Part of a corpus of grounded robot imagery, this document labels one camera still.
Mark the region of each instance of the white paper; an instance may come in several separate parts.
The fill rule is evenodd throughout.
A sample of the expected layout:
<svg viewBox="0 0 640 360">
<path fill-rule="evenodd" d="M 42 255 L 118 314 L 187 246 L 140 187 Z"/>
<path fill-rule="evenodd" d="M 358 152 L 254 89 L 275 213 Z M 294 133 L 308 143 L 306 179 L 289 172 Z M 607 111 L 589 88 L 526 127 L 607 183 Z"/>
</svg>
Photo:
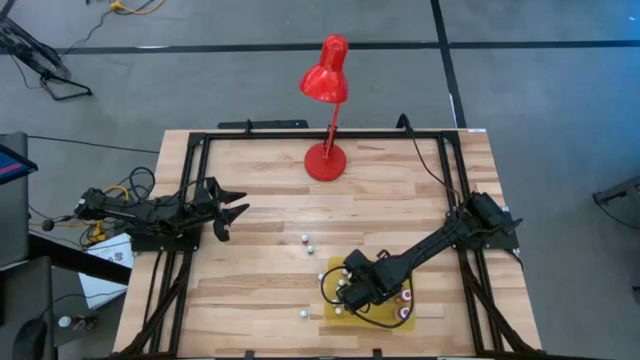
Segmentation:
<svg viewBox="0 0 640 360">
<path fill-rule="evenodd" d="M 105 260 L 112 261 L 116 264 L 126 266 L 128 268 L 133 267 L 131 238 L 127 234 L 120 234 L 109 240 L 105 240 L 97 245 L 94 245 L 94 248 L 95 250 L 92 250 L 91 248 L 87 249 L 87 254 L 101 257 Z M 120 296 L 122 292 L 127 289 L 126 285 L 116 284 L 111 281 L 94 278 L 82 273 L 80 274 L 80 283 L 82 283 L 84 296 L 87 297 L 87 306 L 90 309 L 96 309 L 108 303 L 115 297 Z M 108 296 L 91 297 L 97 294 L 108 294 L 119 290 L 121 290 L 122 292 L 118 292 Z"/>
</svg>

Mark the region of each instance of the lamp shade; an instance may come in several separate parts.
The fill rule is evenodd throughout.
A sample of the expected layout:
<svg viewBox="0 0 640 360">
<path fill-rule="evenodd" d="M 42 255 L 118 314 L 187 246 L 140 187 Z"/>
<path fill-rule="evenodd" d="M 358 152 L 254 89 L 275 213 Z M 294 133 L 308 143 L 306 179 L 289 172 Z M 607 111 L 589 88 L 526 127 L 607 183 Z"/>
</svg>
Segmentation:
<svg viewBox="0 0 640 360">
<path fill-rule="evenodd" d="M 329 35 L 322 45 L 320 62 L 309 69 L 300 80 L 300 91 L 327 103 L 347 101 L 347 78 L 342 72 L 349 44 L 341 35 Z"/>
</svg>

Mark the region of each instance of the cable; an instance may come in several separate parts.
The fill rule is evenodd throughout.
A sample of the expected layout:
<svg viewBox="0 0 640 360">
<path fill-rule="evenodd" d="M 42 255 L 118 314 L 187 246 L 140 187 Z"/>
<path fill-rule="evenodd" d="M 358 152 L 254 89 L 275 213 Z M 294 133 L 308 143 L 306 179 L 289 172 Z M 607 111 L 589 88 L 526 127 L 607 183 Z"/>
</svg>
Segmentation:
<svg viewBox="0 0 640 360">
<path fill-rule="evenodd" d="M 141 153 L 147 153 L 147 154 L 159 154 L 160 153 L 159 151 L 153 151 L 153 150 L 144 150 L 144 149 L 123 147 L 123 146 L 97 144 L 97 143 L 92 143 L 92 142 L 88 142 L 88 141 L 69 140 L 69 139 L 61 139 L 61 138 L 54 138 L 54 137 L 48 137 L 48 136 L 28 135 L 27 137 L 30 138 L 30 139 L 59 141 L 59 142 L 65 142 L 65 143 L 88 145 L 88 146 L 95 146 L 95 147 L 101 147 L 101 148 L 106 148 L 106 149 L 114 149 L 114 150 L 125 150 L 125 151 L 141 152 Z"/>
<path fill-rule="evenodd" d="M 617 217 L 615 217 L 615 216 L 611 215 L 611 213 L 609 213 L 609 212 L 607 211 L 607 209 L 605 209 L 605 208 L 604 208 L 604 206 L 602 206 L 602 204 L 600 204 L 600 203 L 598 202 L 598 200 L 596 200 L 596 194 L 593 194 L 593 201 L 596 203 L 596 205 L 598 205 L 598 207 L 600 208 L 600 210 L 602 210 L 602 212 L 604 212 L 608 217 L 610 217 L 610 218 L 612 218 L 613 220 L 615 220 L 617 223 L 622 224 L 622 225 L 624 225 L 624 226 L 626 226 L 626 227 L 629 227 L 629 228 L 632 228 L 632 229 L 640 230 L 640 227 L 635 226 L 635 225 L 631 225 L 631 224 L 629 224 L 629 223 L 626 223 L 626 222 L 624 222 L 624 221 L 622 221 L 622 220 L 618 219 Z"/>
<path fill-rule="evenodd" d="M 520 267 L 524 269 L 524 263 L 522 262 L 522 259 L 520 259 L 520 256 L 513 253 L 513 250 L 504 249 L 504 251 L 506 251 L 507 254 L 511 255 L 514 259 L 516 259 L 516 261 L 520 263 Z"/>
<path fill-rule="evenodd" d="M 164 204 L 160 204 L 158 206 L 171 206 L 173 204 L 171 204 L 171 200 L 175 199 L 178 195 L 182 195 L 182 193 L 186 192 L 187 189 L 189 189 L 189 186 L 195 184 L 195 183 L 199 183 L 199 182 L 205 182 L 207 180 L 211 180 L 211 179 L 215 179 L 214 176 L 209 176 L 206 177 L 204 179 L 201 180 L 193 180 L 190 183 L 188 183 L 187 185 L 185 185 L 184 187 L 179 188 L 173 195 L 171 195 L 167 200 L 165 200 Z"/>
<path fill-rule="evenodd" d="M 396 329 L 399 328 L 400 326 L 402 326 L 404 323 L 406 323 L 409 320 L 409 317 L 411 317 L 411 314 L 413 313 L 413 306 L 415 305 L 415 300 L 414 298 L 414 292 L 413 292 L 413 272 L 411 272 L 409 274 L 409 291 L 411 291 L 411 305 L 409 305 L 409 312 L 407 313 L 407 316 L 404 317 L 402 320 L 398 321 L 395 324 L 384 324 L 375 320 L 371 320 L 365 316 L 362 316 L 361 314 L 358 314 L 358 312 L 354 312 L 353 314 L 355 316 L 357 316 L 360 320 L 363 320 L 365 322 L 368 322 L 371 325 L 375 325 L 375 326 L 379 326 L 381 328 L 384 329 Z"/>
<path fill-rule="evenodd" d="M 154 2 L 155 0 L 149 0 L 146 3 L 144 3 L 142 6 L 140 6 L 139 8 L 136 9 L 136 11 L 140 11 L 143 10 L 144 8 L 146 8 L 147 6 L 149 6 L 149 4 L 151 4 L 152 2 Z M 122 16 L 126 16 L 126 15 L 135 15 L 132 12 L 122 12 L 122 10 L 114 10 L 113 11 L 115 14 L 117 15 L 122 15 Z"/>
<path fill-rule="evenodd" d="M 442 181 L 439 177 L 437 177 L 434 173 L 431 172 L 431 170 L 429 170 L 429 167 L 427 166 L 427 164 L 424 162 L 424 159 L 422 158 L 422 153 L 420 152 L 420 149 L 418 148 L 418 143 L 416 142 L 416 135 L 411 132 L 411 140 L 413 140 L 413 146 L 416 148 L 416 152 L 418 153 L 418 157 L 420 158 L 420 162 L 422 163 L 422 166 L 424 167 L 425 170 L 427 170 L 427 172 L 429 173 L 429 175 L 431 175 L 431 177 L 433 177 L 434 179 L 436 179 L 436 181 L 438 181 L 440 184 L 442 184 L 442 186 L 444 186 L 444 188 L 453 193 L 453 196 L 455 199 L 455 203 L 458 204 L 458 207 L 460 207 L 460 193 L 453 188 L 450 188 L 447 186 L 447 184 L 445 184 L 444 181 Z"/>
<path fill-rule="evenodd" d="M 165 0 L 160 0 L 156 4 L 156 6 L 152 7 L 151 9 L 141 11 L 140 9 L 138 9 L 138 10 L 129 9 L 128 7 L 124 6 L 122 4 L 122 2 L 120 2 L 120 0 L 116 0 L 116 1 L 112 2 L 111 4 L 109 4 L 109 9 L 111 9 L 111 11 L 124 10 L 124 11 L 128 11 L 129 13 L 134 14 L 134 15 L 147 15 L 147 14 L 151 14 L 152 12 L 158 10 L 158 8 L 160 8 L 160 6 L 162 6 L 162 4 L 164 4 L 164 2 L 165 2 Z"/>
<path fill-rule="evenodd" d="M 112 190 L 122 190 L 122 193 L 124 193 L 124 199 L 125 200 L 129 200 L 129 189 L 127 189 L 126 187 L 122 186 L 122 185 L 111 185 L 108 188 L 102 190 L 104 191 L 105 194 L 109 193 L 109 191 Z"/>
<path fill-rule="evenodd" d="M 29 232 L 32 232 L 32 233 L 38 234 L 38 235 L 42 236 L 43 238 L 45 238 L 45 239 L 47 239 L 47 240 L 49 240 L 49 241 L 52 241 L 52 240 L 64 241 L 64 242 L 68 242 L 69 244 L 72 244 L 73 246 L 78 246 L 78 244 L 77 244 L 77 243 L 74 243 L 74 242 L 73 242 L 73 241 L 71 241 L 71 240 L 67 240 L 67 239 L 64 239 L 64 238 L 61 238 L 61 237 L 56 237 L 56 236 L 51 236 L 51 235 L 43 234 L 43 233 L 41 233 L 41 232 L 39 232 L 39 231 L 35 231 L 35 230 L 33 230 L 33 229 L 29 229 Z"/>
<path fill-rule="evenodd" d="M 27 83 L 27 77 L 24 76 L 24 72 L 22 71 L 22 68 L 20 67 L 20 64 L 18 64 L 18 61 L 16 61 L 16 58 L 13 57 L 13 54 L 9 54 L 9 56 L 11 57 L 11 60 L 13 60 L 13 63 L 16 64 L 16 67 L 18 68 L 18 71 L 20 71 L 20 76 L 22 76 L 22 81 L 24 82 L 24 86 L 29 89 L 29 90 L 36 90 L 36 89 L 40 89 L 42 88 L 42 86 L 29 86 L 29 84 Z"/>
<path fill-rule="evenodd" d="M 138 193 L 138 186 L 133 183 L 134 176 L 143 174 L 143 173 L 138 173 L 138 171 L 140 170 L 144 171 L 144 173 L 148 174 L 151 177 L 151 185 L 149 185 L 149 187 L 145 189 L 146 192 L 144 195 L 140 195 Z M 151 171 L 149 168 L 146 168 L 144 166 L 138 166 L 137 168 L 131 170 L 131 173 L 129 174 L 127 179 L 129 180 L 129 184 L 131 185 L 131 190 L 138 197 L 138 202 L 148 199 L 149 195 L 151 195 L 151 191 L 153 191 L 153 188 L 156 186 L 156 176 L 153 174 L 153 171 Z"/>
<path fill-rule="evenodd" d="M 68 297 L 77 296 L 77 297 L 83 297 L 83 298 L 85 298 L 85 299 L 92 299 L 92 298 L 94 298 L 94 297 L 98 297 L 98 296 L 110 296 L 110 295 L 117 294 L 117 293 L 125 293 L 126 291 L 127 291 L 127 289 L 123 289 L 123 290 L 113 291 L 113 292 L 110 292 L 110 293 L 95 294 L 95 295 L 91 295 L 91 296 L 85 296 L 84 294 L 67 294 L 67 295 L 63 295 L 63 296 L 60 296 L 59 298 L 57 298 L 57 299 L 53 300 L 53 301 L 51 302 L 51 304 L 49 304 L 49 306 L 47 306 L 47 307 L 42 311 L 42 313 L 40 314 L 40 316 L 38 316 L 38 317 L 42 317 L 42 315 L 44 315 L 44 313 L 46 313 L 46 312 L 47 312 L 47 310 L 49 310 L 49 309 L 51 309 L 51 308 L 53 307 L 53 304 L 57 303 L 58 301 L 60 301 L 60 300 L 62 300 L 62 299 L 66 299 L 66 298 L 68 298 Z"/>
<path fill-rule="evenodd" d="M 93 32 L 98 30 L 98 28 L 101 27 L 102 24 L 104 24 L 104 18 L 106 18 L 107 15 L 109 15 L 111 13 L 111 11 L 112 10 L 109 10 L 106 13 L 102 14 L 102 16 L 100 16 L 100 22 L 98 23 L 98 25 L 94 26 L 93 29 L 89 30 L 89 34 L 87 34 L 87 37 L 85 37 L 84 39 L 80 39 L 80 40 L 76 41 L 75 43 L 73 43 L 73 45 L 71 45 L 65 52 L 63 52 L 62 54 L 59 55 L 60 59 L 62 59 L 71 50 L 73 50 L 73 48 L 76 47 L 76 45 L 88 41 L 91 38 L 91 35 L 93 35 Z"/>
<path fill-rule="evenodd" d="M 84 231 L 78 237 L 78 244 L 85 250 L 88 248 L 88 246 L 82 242 L 82 239 L 85 237 L 88 238 L 89 231 L 91 231 L 91 227 L 87 227 L 86 229 L 84 229 Z"/>
<path fill-rule="evenodd" d="M 142 326 L 144 327 L 147 324 L 147 319 L 149 317 L 149 308 L 151 307 L 151 297 L 153 296 L 153 288 L 156 284 L 156 272 L 158 272 L 158 264 L 160 264 L 160 258 L 162 257 L 162 251 L 158 251 L 158 256 L 156 256 L 156 262 L 153 264 L 153 272 L 151 273 L 151 284 L 149 284 L 149 295 L 147 296 L 147 306 L 144 308 L 144 320 Z"/>
<path fill-rule="evenodd" d="M 324 275 L 322 276 L 322 280 L 320 280 L 320 292 L 322 293 L 322 297 L 324 298 L 324 301 L 328 302 L 331 305 L 342 305 L 344 303 L 342 301 L 333 302 L 332 300 L 329 300 L 329 298 L 327 297 L 327 294 L 325 294 L 325 292 L 324 292 L 324 280 L 327 278 L 327 276 L 329 276 L 329 274 L 331 274 L 332 272 L 334 272 L 336 270 L 340 270 L 340 269 L 346 269 L 346 267 L 345 266 L 336 266 L 333 269 L 330 269 L 329 271 L 324 273 Z"/>
<path fill-rule="evenodd" d="M 336 270 L 340 270 L 340 269 L 345 269 L 345 266 L 336 266 L 333 269 L 330 269 L 329 271 L 327 271 L 326 273 L 324 273 L 324 275 L 322 276 L 322 280 L 320 280 L 320 293 L 322 293 L 322 297 L 324 298 L 324 301 L 328 302 L 331 305 L 344 305 L 343 301 L 338 301 L 338 302 L 334 302 L 332 300 L 329 300 L 329 298 L 327 297 L 327 294 L 324 292 L 324 281 L 325 279 L 328 277 L 329 274 L 331 274 L 332 272 L 336 271 Z M 381 322 L 377 322 L 375 320 L 371 320 L 365 316 L 362 316 L 361 314 L 358 313 L 358 311 L 355 311 L 353 314 L 355 316 L 357 316 L 358 318 L 360 318 L 361 320 L 368 322 L 371 325 L 375 325 L 375 326 L 379 326 L 381 328 L 385 328 L 385 329 L 395 329 L 397 327 L 402 326 L 402 324 L 404 324 L 405 322 L 407 322 L 407 320 L 409 319 L 409 317 L 411 316 L 411 313 L 413 313 L 413 305 L 414 305 L 414 300 L 413 300 L 413 279 L 411 274 L 413 273 L 412 270 L 409 270 L 409 290 L 411 291 L 411 305 L 409 306 L 409 313 L 407 314 L 407 317 L 405 317 L 404 319 L 398 321 L 395 324 L 384 324 Z M 367 310 L 366 311 L 362 311 L 363 314 L 366 314 L 369 312 L 369 310 L 371 309 L 371 304 L 367 304 Z"/>
<path fill-rule="evenodd" d="M 95 225 L 95 224 L 85 224 L 80 222 L 80 223 L 72 223 L 72 224 L 58 224 L 56 225 L 56 227 L 78 228 L 78 227 L 85 227 L 89 225 Z M 29 226 L 42 226 L 42 224 L 29 223 Z"/>
<path fill-rule="evenodd" d="M 42 216 L 42 217 L 43 217 L 43 218 L 45 218 L 45 219 L 49 219 L 49 220 L 53 220 L 53 219 L 54 219 L 54 218 L 52 218 L 51 216 L 44 215 L 44 214 L 43 214 L 43 213 L 41 213 L 40 211 L 38 211 L 38 210 L 34 209 L 34 208 L 33 208 L 33 206 L 31 206 L 31 205 L 29 205 L 29 209 L 31 209 L 31 211 L 33 211 L 34 213 L 36 213 L 36 214 L 38 214 L 38 215 Z"/>
</svg>

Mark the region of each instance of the red desk lamp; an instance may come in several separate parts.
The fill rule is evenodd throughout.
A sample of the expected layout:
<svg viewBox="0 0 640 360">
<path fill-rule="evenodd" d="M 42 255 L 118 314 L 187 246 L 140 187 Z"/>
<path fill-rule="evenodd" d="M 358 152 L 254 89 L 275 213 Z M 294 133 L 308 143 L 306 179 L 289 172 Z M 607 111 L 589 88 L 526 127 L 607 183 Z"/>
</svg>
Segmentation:
<svg viewBox="0 0 640 360">
<path fill-rule="evenodd" d="M 332 181 L 340 177 L 347 166 L 347 157 L 338 145 L 333 144 L 340 104 L 347 101 L 347 78 L 342 65 L 349 45 L 341 35 L 329 35 L 322 46 L 320 62 L 307 71 L 300 81 L 300 91 L 322 102 L 336 104 L 329 128 L 329 139 L 313 145 L 304 157 L 304 167 L 309 175 L 319 181 Z"/>
</svg>

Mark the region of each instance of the yellow cable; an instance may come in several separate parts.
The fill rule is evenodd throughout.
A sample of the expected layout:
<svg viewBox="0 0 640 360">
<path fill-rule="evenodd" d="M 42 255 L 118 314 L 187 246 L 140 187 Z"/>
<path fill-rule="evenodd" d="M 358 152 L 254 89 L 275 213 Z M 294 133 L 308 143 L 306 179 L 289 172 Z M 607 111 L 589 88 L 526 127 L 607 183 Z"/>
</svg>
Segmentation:
<svg viewBox="0 0 640 360">
<path fill-rule="evenodd" d="M 135 15 L 147 15 L 147 14 L 151 14 L 152 12 L 154 12 L 154 11 L 158 10 L 158 8 L 159 8 L 160 6 L 162 6 L 162 4 L 164 4 L 164 2 L 165 2 L 165 0 L 160 0 L 160 1 L 156 4 L 156 6 L 152 7 L 152 8 L 151 8 L 151 9 L 149 9 L 149 10 L 136 11 L 136 10 L 133 10 L 133 9 L 130 9 L 130 8 L 128 8 L 128 7 L 126 7 L 126 6 L 124 6 L 124 5 L 122 4 L 122 2 L 120 2 L 120 0 L 116 0 L 116 1 L 112 2 L 111 4 L 109 4 L 109 9 L 111 9 L 112 11 L 115 11 L 115 10 L 124 10 L 124 11 L 128 11 L 128 12 L 130 12 L 130 13 L 132 13 L 132 14 L 135 14 Z"/>
<path fill-rule="evenodd" d="M 124 193 L 124 199 L 125 200 L 129 200 L 129 190 L 127 190 L 127 188 L 122 186 L 122 185 L 111 185 L 111 186 L 109 186 L 108 188 L 106 188 L 106 189 L 104 189 L 102 191 L 106 193 L 108 191 L 116 190 L 116 189 L 122 190 L 122 192 Z"/>
</svg>

